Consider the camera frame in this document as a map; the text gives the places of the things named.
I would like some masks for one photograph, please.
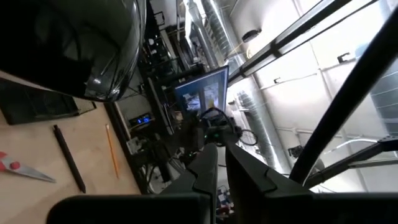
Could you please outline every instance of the white wall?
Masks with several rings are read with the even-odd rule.
[[[231,15],[231,23],[238,37],[251,29],[262,28],[262,33],[256,39],[243,45],[250,57],[317,2],[296,0],[296,8],[293,0],[240,1]],[[363,4],[363,1],[353,1],[346,8],[354,8],[358,4]],[[330,105],[330,95],[335,96],[355,66],[355,61],[339,65],[337,56],[352,52],[359,45],[369,42],[382,26],[383,20],[378,13],[377,4],[326,31],[314,39],[312,45],[305,44],[256,73],[285,149],[308,141],[308,132],[316,128]],[[276,78],[287,82],[275,85]],[[369,96],[347,120],[343,130],[349,137],[366,136],[379,139],[386,135],[385,127]],[[334,138],[324,152],[344,141],[341,137]],[[352,143],[350,146],[323,154],[321,159],[329,166],[368,145]],[[393,153],[386,153],[377,158],[393,156]],[[348,170],[323,185],[336,192],[397,191],[398,174],[393,172],[396,168],[398,167],[389,166]]]

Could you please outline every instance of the desk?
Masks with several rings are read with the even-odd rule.
[[[81,194],[52,131],[57,124],[85,181],[87,194],[138,194],[139,190],[111,129],[119,163],[116,178],[103,104],[74,118],[8,126],[0,114],[0,151],[57,180],[56,184],[0,173],[0,224],[45,223],[50,208],[63,198]]]

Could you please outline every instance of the ductwork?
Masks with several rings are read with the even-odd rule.
[[[290,173],[290,164],[254,77],[245,78],[230,89],[245,109],[250,128],[259,136],[259,149],[267,165],[282,174]]]
[[[213,31],[216,43],[224,57],[225,64],[229,65],[229,74],[238,69],[245,61],[239,48],[227,15],[224,15],[220,5],[214,0],[201,0],[209,25]],[[250,128],[259,136],[259,148],[267,164],[281,173],[291,170],[285,155],[274,123],[270,117],[264,98],[253,77],[247,78],[238,85],[232,86],[242,107],[248,110],[246,116]]]
[[[193,0],[185,0],[185,6],[189,9],[191,15],[192,25],[195,29],[199,43],[202,47],[203,53],[207,59],[207,63],[211,69],[218,68],[217,59],[213,48],[211,47],[210,38],[206,32],[205,27],[202,23],[202,17],[200,15],[198,6]]]

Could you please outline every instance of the pencil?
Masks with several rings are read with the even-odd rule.
[[[113,144],[112,144],[112,139],[111,139],[111,133],[109,131],[109,125],[108,124],[106,125],[106,134],[108,135],[108,142],[109,142],[109,148],[111,150],[114,171],[116,173],[116,177],[119,178],[118,162],[116,161],[116,156],[114,155]]]

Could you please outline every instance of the computer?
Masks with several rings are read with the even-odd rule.
[[[211,107],[225,111],[227,82],[228,66],[224,66],[176,86],[174,92],[183,116]]]

